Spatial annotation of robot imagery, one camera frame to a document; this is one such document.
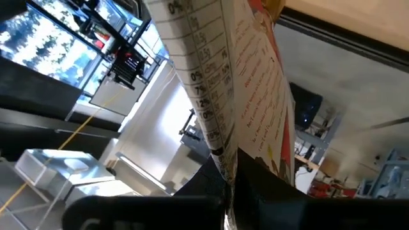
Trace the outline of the silver ventilation duct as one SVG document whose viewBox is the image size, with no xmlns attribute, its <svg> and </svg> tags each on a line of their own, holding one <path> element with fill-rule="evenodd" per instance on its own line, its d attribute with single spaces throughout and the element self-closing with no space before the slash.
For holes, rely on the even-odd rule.
<svg viewBox="0 0 409 230">
<path fill-rule="evenodd" d="M 137 196 L 89 153 L 56 149 L 27 149 L 15 169 L 28 182 L 70 206 L 86 196 Z"/>
</svg>

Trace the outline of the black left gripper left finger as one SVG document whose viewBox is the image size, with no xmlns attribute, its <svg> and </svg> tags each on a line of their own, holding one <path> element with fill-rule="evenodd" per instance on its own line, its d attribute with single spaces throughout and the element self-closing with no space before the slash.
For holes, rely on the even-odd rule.
<svg viewBox="0 0 409 230">
<path fill-rule="evenodd" d="M 227 183 L 209 158 L 172 196 L 87 196 L 64 212 L 63 230 L 223 230 Z"/>
</svg>

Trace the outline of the white red cereal box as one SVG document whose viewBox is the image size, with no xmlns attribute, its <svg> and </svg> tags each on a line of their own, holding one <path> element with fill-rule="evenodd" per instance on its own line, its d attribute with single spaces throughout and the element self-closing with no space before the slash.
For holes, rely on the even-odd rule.
<svg viewBox="0 0 409 230">
<path fill-rule="evenodd" d="M 228 230 L 238 154 L 294 183 L 289 82 L 274 36 L 285 0 L 144 0 L 228 184 Z"/>
</svg>

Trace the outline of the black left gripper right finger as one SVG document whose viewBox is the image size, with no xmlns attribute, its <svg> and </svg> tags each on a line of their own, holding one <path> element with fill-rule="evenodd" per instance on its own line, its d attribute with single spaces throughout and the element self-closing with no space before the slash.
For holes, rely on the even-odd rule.
<svg viewBox="0 0 409 230">
<path fill-rule="evenodd" d="M 239 230 L 409 230 L 409 200 L 317 199 L 238 151 Z"/>
</svg>

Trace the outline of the black table frame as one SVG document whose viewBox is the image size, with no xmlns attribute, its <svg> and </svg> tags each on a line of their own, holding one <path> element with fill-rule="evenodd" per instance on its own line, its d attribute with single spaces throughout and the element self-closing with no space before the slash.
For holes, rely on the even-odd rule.
<svg viewBox="0 0 409 230">
<path fill-rule="evenodd" d="M 409 73 L 409 51 L 284 7 L 277 23 L 365 58 Z"/>
</svg>

